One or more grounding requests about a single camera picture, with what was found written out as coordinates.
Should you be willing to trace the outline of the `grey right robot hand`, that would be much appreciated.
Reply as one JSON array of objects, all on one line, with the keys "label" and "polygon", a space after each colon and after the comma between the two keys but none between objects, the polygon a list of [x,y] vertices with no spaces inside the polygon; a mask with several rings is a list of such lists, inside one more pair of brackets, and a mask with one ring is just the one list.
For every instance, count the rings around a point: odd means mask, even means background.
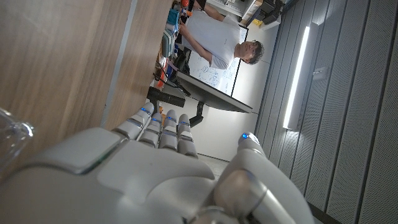
[{"label": "grey right robot hand", "polygon": [[1,184],[2,223],[313,223],[308,203],[243,133],[219,177],[187,115],[146,103],[112,131],[84,130]]}]

